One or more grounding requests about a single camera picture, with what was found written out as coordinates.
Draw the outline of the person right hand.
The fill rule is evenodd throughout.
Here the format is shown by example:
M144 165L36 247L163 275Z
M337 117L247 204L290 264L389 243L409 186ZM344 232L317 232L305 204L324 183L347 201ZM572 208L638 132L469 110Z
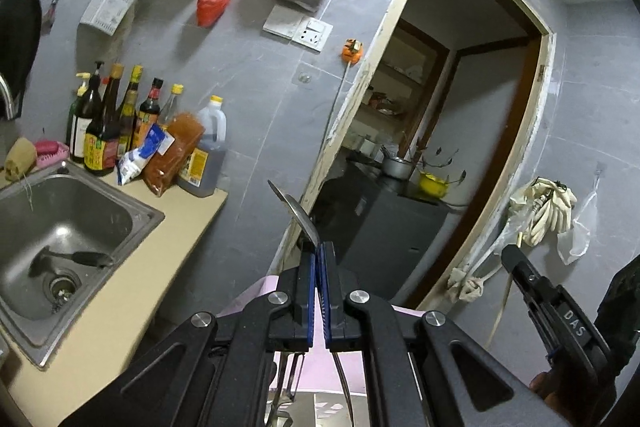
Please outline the person right hand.
M539 373L532 379L528 387L543 399L550 409L565 417L568 416L566 407L558 396L559 384L553 371Z

